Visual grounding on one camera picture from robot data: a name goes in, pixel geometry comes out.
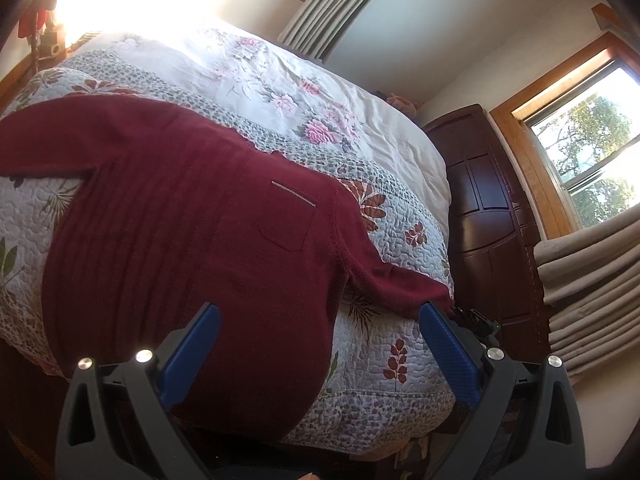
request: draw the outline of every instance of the bed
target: bed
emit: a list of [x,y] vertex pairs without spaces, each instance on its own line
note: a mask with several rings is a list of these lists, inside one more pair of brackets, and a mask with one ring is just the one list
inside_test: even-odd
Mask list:
[[[453,274],[458,303],[500,320],[503,344],[515,357],[544,352],[542,296],[530,272],[539,237],[481,109],[430,124],[430,142],[385,102],[222,22],[167,38],[102,34],[40,72],[4,115],[70,94],[171,101],[235,127],[260,149],[338,178],[359,201],[383,259],[447,284],[452,294]],[[11,283],[2,289],[14,314],[0,319],[2,336],[53,376],[60,371],[42,336],[38,291],[53,229],[80,185],[0,179],[3,249],[14,252],[6,274]],[[469,208],[472,195],[479,200]],[[502,286],[502,272],[513,287]],[[516,308],[519,303],[524,306]],[[17,326],[41,335],[25,336]],[[333,347],[322,390],[285,443],[360,455],[424,436],[452,409],[454,398],[414,322],[348,291]],[[56,398],[63,389],[58,379],[49,380],[56,381]]]
[[[135,95],[190,108],[265,152],[338,179],[383,260],[446,284],[445,165],[406,117],[343,79],[226,23],[168,38],[102,34],[43,70],[5,115],[63,96]],[[40,286],[56,225],[81,180],[0,179],[0,253],[10,259],[0,332],[48,374]],[[421,437],[454,398],[417,324],[347,291],[322,389],[286,444],[361,455]]]

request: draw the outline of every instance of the sweater sleeve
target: sweater sleeve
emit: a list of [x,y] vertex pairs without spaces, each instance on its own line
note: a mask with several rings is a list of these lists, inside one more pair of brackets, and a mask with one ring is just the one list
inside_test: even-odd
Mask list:
[[37,103],[0,121],[0,176],[85,176],[158,131],[177,105],[133,96],[74,96]]
[[367,236],[360,208],[342,186],[336,187],[334,207],[338,250],[351,285],[370,300],[403,317],[417,319],[420,307],[427,301],[451,314],[453,300],[446,285],[380,259]]

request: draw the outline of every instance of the foliage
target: foliage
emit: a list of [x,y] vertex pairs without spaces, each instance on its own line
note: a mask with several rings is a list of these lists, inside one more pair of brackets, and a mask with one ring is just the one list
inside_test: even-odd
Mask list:
[[584,148],[593,149],[593,157],[599,162],[620,149],[631,138],[631,122],[618,111],[615,103],[594,94],[540,128],[540,136],[551,129],[556,136],[546,150],[556,147],[562,154],[554,160],[561,176],[569,178],[581,173],[578,154]]
[[603,178],[572,198],[583,227],[590,227],[622,213],[633,196],[626,180]]
[[[538,135],[546,130],[554,134],[554,142],[544,147],[561,153],[553,162],[562,179],[569,180],[585,170],[579,161],[585,148],[592,149],[593,160],[599,162],[630,140],[630,126],[629,118],[620,113],[615,103],[594,94],[545,124]],[[634,194],[634,188],[625,180],[603,178],[572,199],[582,225],[588,227],[623,212]]]

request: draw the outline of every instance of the sweater pocket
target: sweater pocket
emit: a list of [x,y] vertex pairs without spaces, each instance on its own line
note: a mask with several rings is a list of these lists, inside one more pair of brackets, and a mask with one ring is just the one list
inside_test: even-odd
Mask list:
[[316,202],[288,183],[271,180],[263,189],[258,230],[287,251],[302,250],[314,219]]

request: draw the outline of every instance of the quilted bedspread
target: quilted bedspread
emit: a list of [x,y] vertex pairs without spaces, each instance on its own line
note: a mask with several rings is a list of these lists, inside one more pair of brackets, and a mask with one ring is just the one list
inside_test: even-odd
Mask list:
[[[314,94],[305,85],[312,82],[298,87]],[[235,128],[260,150],[278,150],[339,179],[360,203],[363,223],[382,259],[445,283],[453,293],[438,221],[398,177],[361,153],[366,143],[360,142],[364,136],[357,129],[363,126],[355,118],[340,135],[332,133],[338,128],[331,126],[339,125],[344,115],[317,118],[318,110],[308,108],[299,110],[306,118],[302,129],[283,134],[125,62],[113,49],[87,50],[40,72],[6,113],[74,94],[135,94],[173,102]],[[266,98],[275,107],[292,106],[279,105],[273,95],[275,91]],[[319,142],[330,138],[336,142]],[[42,326],[42,273],[55,227],[81,184],[0,178],[0,335],[49,374],[60,371]],[[364,296],[348,291],[343,297],[332,355],[318,398],[284,442],[363,454],[399,438],[424,436],[452,409],[452,392],[417,323],[386,312]]]

